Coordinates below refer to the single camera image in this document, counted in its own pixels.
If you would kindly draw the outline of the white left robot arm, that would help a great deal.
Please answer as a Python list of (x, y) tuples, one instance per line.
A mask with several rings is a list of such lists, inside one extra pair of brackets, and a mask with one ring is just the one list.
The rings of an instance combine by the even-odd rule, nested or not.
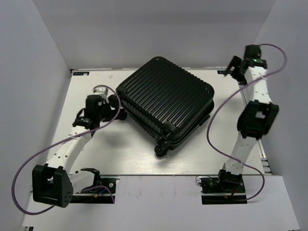
[(32, 170), (35, 202), (67, 207), (75, 193), (97, 192), (102, 186), (97, 169), (83, 167), (70, 173), (86, 144), (93, 138), (102, 122), (111, 122), (119, 111), (113, 110), (105, 93), (87, 96), (85, 108), (77, 114), (67, 139), (43, 165)]

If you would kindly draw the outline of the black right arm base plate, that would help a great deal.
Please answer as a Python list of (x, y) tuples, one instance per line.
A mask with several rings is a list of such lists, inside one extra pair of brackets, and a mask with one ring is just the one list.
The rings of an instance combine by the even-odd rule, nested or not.
[(244, 181), (237, 186), (223, 187), (218, 177), (196, 176), (195, 182), (201, 187), (202, 205), (247, 204)]

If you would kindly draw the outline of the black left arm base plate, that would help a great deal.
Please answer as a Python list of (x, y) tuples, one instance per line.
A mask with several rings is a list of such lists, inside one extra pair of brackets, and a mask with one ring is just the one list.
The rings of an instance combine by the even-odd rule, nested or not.
[(120, 176), (101, 176), (100, 187), (76, 193), (70, 204), (113, 204)]

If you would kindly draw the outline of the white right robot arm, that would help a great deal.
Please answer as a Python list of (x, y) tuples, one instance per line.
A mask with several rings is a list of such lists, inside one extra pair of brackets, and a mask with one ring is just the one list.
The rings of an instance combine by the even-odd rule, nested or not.
[(243, 167), (253, 147), (266, 135), (278, 112), (269, 96), (265, 75), (267, 62), (261, 58), (259, 45), (247, 45), (243, 58), (234, 56), (224, 71), (241, 86), (246, 106), (237, 122), (238, 138), (231, 157), (218, 173), (217, 185), (223, 192), (237, 188), (242, 181)]

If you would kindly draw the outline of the black suitcase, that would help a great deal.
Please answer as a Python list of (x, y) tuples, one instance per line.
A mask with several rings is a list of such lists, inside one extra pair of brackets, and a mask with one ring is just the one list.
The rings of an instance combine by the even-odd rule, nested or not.
[(209, 119), (214, 94), (209, 83), (157, 56), (122, 81), (108, 100), (155, 139), (154, 152), (164, 157)]

